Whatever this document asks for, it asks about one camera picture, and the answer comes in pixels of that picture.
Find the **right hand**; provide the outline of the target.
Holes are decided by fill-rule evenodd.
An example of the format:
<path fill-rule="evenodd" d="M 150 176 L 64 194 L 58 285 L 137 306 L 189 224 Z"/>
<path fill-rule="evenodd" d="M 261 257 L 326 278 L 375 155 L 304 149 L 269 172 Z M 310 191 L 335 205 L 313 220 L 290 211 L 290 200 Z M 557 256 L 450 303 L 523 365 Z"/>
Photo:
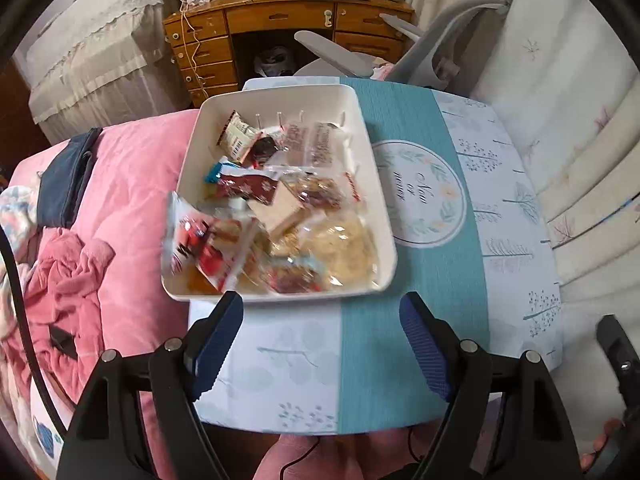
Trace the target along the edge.
<path fill-rule="evenodd" d="M 580 466 L 582 467 L 582 471 L 588 471 L 593 462 L 596 460 L 597 455 L 602 451 L 602 448 L 608 442 L 608 439 L 614 434 L 616 430 L 619 430 L 620 427 L 623 427 L 624 423 L 617 418 L 610 418 L 604 423 L 603 432 L 599 437 L 596 437 L 592 444 L 592 452 L 582 454 L 580 458 Z"/>

